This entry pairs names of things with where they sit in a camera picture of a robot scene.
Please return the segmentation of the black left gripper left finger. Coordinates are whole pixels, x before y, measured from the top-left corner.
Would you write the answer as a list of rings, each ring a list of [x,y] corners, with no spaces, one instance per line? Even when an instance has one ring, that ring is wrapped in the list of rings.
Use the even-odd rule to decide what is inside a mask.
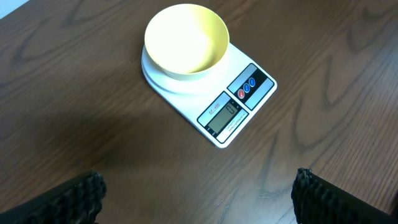
[[[107,189],[94,170],[80,174],[1,214],[6,224],[95,224]]]

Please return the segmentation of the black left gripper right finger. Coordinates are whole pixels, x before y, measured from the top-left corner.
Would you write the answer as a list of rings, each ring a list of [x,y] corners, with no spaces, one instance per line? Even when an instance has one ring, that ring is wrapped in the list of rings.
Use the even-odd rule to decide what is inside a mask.
[[[394,218],[335,185],[299,168],[291,199],[300,224],[393,224]]]

